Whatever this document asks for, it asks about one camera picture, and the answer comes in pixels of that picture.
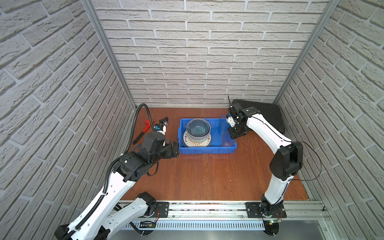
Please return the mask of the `clear glass with dark base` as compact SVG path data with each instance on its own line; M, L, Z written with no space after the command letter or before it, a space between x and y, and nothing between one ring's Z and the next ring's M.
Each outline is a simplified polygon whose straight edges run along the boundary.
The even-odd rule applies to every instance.
M236 140L232 139L229 132L223 134L222 146L223 147L233 147L236 143Z

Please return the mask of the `blue grey bowl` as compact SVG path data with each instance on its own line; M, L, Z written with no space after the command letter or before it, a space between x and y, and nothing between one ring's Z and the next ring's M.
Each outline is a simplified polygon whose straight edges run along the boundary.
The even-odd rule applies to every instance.
M211 133L211 125L205 119L192 119L187 124L187 133L195 139L204 139Z

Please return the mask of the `grey translucent cup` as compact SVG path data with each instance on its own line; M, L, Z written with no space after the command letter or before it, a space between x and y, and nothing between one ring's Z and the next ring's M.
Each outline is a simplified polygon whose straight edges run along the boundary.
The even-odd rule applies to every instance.
M230 124L227 122L227 114L221 115L220 123L219 123L219 133L223 135L228 131L229 127L230 127Z

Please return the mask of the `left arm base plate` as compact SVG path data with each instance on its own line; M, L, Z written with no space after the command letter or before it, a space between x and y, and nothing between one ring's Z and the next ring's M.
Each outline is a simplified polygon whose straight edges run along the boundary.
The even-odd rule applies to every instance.
M143 218L167 218L169 214L170 203L169 202L156 202L151 205Z

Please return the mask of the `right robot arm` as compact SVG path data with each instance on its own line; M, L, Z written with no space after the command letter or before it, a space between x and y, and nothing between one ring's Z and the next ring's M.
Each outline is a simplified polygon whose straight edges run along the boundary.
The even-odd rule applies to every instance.
M242 137L252 130L274 154L270 162L272 177L259 206L263 217L272 218L282 210L287 188L303 166L303 145L281 134L255 107L243 108L239 103L230 103L228 111L231 139Z

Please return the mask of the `lilac bowl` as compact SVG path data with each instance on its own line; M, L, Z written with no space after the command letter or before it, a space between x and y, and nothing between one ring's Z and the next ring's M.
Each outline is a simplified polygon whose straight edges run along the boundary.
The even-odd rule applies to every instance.
M211 143L211 138L212 138L211 134L207 134L202 137L197 137L190 134L188 131L186 131L185 136L186 136L186 141L194 146L209 145Z

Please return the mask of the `sunburst pattern plate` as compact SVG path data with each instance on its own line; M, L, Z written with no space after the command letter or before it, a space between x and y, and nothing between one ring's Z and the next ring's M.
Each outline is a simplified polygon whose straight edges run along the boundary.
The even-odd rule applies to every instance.
M209 147L212 142L212 135L209 134L207 135L204 139L202 140L196 140L193 139L187 131L185 131L183 135L183 145L188 148L200 148L200 147Z

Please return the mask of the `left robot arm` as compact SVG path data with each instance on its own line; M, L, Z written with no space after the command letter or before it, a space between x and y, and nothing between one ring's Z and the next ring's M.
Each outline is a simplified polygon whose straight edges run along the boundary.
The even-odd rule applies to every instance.
M149 133L138 149L123 154L110 164L101 191L74 221L57 228L56 239L108 240L139 217L157 217L157 201L147 192L139 194L115 214L111 211L143 175L149 174L153 165L162 159L177 158L179 147L178 142L167 140L162 132Z

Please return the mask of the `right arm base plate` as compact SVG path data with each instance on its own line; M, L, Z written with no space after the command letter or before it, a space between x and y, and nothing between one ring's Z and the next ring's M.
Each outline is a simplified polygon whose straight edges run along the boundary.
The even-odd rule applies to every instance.
M286 218L283 202L270 205L268 202L246 202L248 218Z

